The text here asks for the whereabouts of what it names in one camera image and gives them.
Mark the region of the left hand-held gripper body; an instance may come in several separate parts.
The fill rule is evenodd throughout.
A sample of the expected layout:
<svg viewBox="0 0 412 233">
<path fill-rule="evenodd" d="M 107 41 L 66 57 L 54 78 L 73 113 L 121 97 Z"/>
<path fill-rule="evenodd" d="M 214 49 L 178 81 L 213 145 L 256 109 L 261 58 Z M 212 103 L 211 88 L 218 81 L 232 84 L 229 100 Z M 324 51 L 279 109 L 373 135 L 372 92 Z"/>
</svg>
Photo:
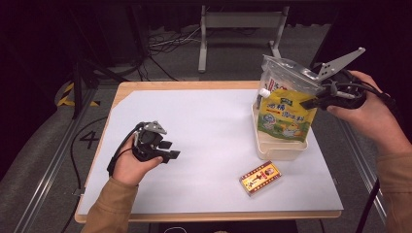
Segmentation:
<svg viewBox="0 0 412 233">
<path fill-rule="evenodd" d="M 161 156 L 163 161 L 167 159 L 167 152 L 158 147 L 167 131 L 155 120 L 152 122 L 140 122 L 134 132 L 133 155 L 141 162 L 149 161 Z"/>
</svg>

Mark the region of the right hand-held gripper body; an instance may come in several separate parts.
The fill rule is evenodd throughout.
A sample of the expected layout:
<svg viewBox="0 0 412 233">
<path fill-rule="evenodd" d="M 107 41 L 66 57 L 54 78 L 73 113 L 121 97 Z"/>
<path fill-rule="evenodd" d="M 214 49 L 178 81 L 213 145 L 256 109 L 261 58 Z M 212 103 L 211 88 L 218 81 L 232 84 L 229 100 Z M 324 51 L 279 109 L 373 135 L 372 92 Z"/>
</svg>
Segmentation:
<svg viewBox="0 0 412 233">
<path fill-rule="evenodd" d="M 338 106 L 356 109 L 364 103 L 366 94 L 361 81 L 345 69 L 364 52 L 365 48 L 358 48 L 322 64 L 316 81 L 324 90 L 316 95 L 317 108 L 325 110 L 328 106 Z"/>
</svg>

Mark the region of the yellow spouted pouch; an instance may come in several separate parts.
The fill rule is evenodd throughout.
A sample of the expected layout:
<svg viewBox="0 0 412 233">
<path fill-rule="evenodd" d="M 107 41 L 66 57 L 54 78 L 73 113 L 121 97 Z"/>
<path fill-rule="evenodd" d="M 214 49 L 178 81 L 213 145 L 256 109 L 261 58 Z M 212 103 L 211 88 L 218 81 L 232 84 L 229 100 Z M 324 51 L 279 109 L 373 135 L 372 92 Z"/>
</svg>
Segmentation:
<svg viewBox="0 0 412 233">
<path fill-rule="evenodd" d="M 271 137 L 304 142 L 316 114 L 301 102 L 315 98 L 323 88 L 314 81 L 312 72 L 300 64 L 265 55 L 257 91 L 257 130 Z"/>
</svg>

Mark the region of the cream plastic bin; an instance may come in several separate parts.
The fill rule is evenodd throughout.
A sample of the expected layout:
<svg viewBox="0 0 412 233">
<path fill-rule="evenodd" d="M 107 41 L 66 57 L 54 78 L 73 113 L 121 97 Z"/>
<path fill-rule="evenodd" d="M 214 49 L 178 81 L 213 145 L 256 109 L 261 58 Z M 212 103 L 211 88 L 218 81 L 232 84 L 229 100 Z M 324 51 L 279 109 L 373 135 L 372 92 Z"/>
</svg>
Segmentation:
<svg viewBox="0 0 412 233">
<path fill-rule="evenodd" d="M 257 145 L 257 156 L 262 160 L 295 160 L 307 150 L 307 141 L 277 139 L 258 130 L 258 107 L 262 97 L 258 94 L 252 105 L 253 126 Z"/>
</svg>

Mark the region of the person's left hand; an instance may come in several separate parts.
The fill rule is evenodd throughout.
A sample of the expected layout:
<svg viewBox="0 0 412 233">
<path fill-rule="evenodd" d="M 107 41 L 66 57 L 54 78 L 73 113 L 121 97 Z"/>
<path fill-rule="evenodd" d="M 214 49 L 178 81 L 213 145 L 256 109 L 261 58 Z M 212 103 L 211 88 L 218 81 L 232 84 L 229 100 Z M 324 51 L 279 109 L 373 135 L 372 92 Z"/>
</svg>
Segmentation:
<svg viewBox="0 0 412 233">
<path fill-rule="evenodd" d="M 132 153 L 134 137 L 130 136 L 120 149 L 112 178 L 118 182 L 136 186 L 144 176 L 162 162 L 158 156 L 151 160 L 141 162 Z"/>
</svg>

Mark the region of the person's right hand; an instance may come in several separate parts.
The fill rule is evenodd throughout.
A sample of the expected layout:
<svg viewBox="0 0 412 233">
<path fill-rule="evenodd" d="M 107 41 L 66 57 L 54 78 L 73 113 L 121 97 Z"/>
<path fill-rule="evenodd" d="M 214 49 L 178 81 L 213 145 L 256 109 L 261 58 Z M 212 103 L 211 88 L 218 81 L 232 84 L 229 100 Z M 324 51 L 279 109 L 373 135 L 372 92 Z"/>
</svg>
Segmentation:
<svg viewBox="0 0 412 233">
<path fill-rule="evenodd" d="M 412 144 L 388 107 L 373 93 L 357 109 L 329 106 L 326 110 L 349 122 L 363 136 L 372 140 L 381 155 L 412 153 Z"/>
</svg>

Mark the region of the white table mat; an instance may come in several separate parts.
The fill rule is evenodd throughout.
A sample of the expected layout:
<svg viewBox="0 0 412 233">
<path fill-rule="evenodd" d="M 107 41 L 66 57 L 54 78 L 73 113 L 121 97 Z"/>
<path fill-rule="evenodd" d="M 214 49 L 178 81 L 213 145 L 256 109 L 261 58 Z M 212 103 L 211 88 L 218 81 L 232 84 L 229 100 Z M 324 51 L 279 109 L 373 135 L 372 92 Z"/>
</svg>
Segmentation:
<svg viewBox="0 0 412 233">
<path fill-rule="evenodd" d="M 256 93 L 230 90 L 140 90 L 111 111 L 78 212 L 83 215 L 108 180 L 107 166 L 127 133 L 158 121 L 177 159 L 140 183 L 136 214 L 333 212 L 343 206 L 314 136 L 292 161 L 279 161 L 279 180 L 248 195 L 239 179 L 261 164 L 252 104 Z"/>
</svg>

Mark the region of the black tripod stand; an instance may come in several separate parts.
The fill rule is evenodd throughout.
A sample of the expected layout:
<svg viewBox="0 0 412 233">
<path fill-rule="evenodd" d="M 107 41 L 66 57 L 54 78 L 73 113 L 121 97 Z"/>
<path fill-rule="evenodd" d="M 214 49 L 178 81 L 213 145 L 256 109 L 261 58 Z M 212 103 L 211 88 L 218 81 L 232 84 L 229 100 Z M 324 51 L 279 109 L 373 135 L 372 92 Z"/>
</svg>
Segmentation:
<svg viewBox="0 0 412 233">
<path fill-rule="evenodd" d="M 126 78 L 110 71 L 91 60 L 86 54 L 81 42 L 82 30 L 79 28 L 71 9 L 67 10 L 67 31 L 71 37 L 69 44 L 69 53 L 73 60 L 73 83 L 74 83 L 74 99 L 75 110 L 73 119 L 80 117 L 85 106 L 90 104 L 90 101 L 85 102 L 83 97 L 83 84 L 87 89 L 96 89 L 99 86 L 98 76 L 94 73 L 95 70 L 102 73 L 104 76 L 118 83 L 126 82 Z"/>
<path fill-rule="evenodd" d="M 337 54 L 340 12 L 339 8 L 326 8 L 315 15 L 313 22 L 316 25 L 328 26 L 328 30 L 310 63 L 311 68 L 320 65 L 322 62 L 330 61 Z"/>
</svg>

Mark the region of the small red yellow box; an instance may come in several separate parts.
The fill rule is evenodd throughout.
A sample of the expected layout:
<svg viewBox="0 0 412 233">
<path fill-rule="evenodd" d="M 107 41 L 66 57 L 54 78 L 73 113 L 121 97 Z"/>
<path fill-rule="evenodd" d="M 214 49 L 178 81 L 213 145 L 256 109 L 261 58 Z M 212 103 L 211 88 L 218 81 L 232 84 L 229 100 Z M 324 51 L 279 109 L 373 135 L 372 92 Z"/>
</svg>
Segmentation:
<svg viewBox="0 0 412 233">
<path fill-rule="evenodd" d="M 272 161 L 266 161 L 241 176 L 239 182 L 249 196 L 253 196 L 264 187 L 279 180 L 282 173 Z"/>
</svg>

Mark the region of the yellow black hazard tape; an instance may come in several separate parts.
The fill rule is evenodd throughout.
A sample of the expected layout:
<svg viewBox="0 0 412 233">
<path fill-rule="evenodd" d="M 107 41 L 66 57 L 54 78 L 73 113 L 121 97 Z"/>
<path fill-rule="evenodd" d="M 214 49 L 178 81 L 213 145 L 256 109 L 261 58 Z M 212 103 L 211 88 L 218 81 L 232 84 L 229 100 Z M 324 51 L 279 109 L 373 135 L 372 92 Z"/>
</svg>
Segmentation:
<svg viewBox="0 0 412 233">
<path fill-rule="evenodd" d="M 75 106 L 75 101 L 69 100 L 69 95 L 72 90 L 74 90 L 74 83 L 70 82 L 64 88 L 63 93 L 60 99 L 57 101 L 56 106 Z M 99 107 L 100 101 L 91 101 L 89 105 L 90 107 Z"/>
</svg>

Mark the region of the grey metal stand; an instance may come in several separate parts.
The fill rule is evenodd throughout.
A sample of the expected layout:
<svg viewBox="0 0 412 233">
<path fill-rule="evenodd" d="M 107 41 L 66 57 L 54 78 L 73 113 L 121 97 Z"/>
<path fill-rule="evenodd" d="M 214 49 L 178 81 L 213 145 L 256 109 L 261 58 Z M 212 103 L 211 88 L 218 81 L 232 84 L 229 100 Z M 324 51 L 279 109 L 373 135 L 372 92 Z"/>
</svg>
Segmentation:
<svg viewBox="0 0 412 233">
<path fill-rule="evenodd" d="M 275 12 L 208 12 L 201 9 L 201 42 L 198 59 L 198 72 L 206 72 L 207 29 L 208 28 L 274 28 L 275 37 L 268 42 L 272 55 L 280 57 L 279 45 L 289 15 L 289 7 Z"/>
</svg>

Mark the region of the aluminium floor rail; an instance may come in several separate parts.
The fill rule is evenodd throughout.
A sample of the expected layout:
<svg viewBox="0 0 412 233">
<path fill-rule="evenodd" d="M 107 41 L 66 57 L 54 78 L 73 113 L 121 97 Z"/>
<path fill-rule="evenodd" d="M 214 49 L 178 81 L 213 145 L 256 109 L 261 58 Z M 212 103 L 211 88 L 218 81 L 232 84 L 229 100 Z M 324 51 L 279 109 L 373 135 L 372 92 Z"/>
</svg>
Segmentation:
<svg viewBox="0 0 412 233">
<path fill-rule="evenodd" d="M 376 166 L 374 165 L 377 150 L 374 144 L 362 136 L 348 122 L 339 119 L 338 125 L 348 142 L 351 155 L 360 173 L 363 183 L 369 192 L 367 207 L 375 208 L 382 221 L 386 220 L 386 210 L 382 192 L 379 189 Z"/>
<path fill-rule="evenodd" d="M 46 172 L 39 180 L 36 190 L 32 195 L 23 215 L 21 216 L 14 233 L 28 233 L 65 159 L 65 154 L 69 149 L 70 141 L 75 138 L 75 133 L 78 130 L 95 93 L 96 89 L 88 89 L 85 91 L 84 99 L 81 101 L 83 106 L 79 109 L 77 116 L 70 121 L 67 129 L 65 130 L 60 144 L 58 145 Z"/>
</svg>

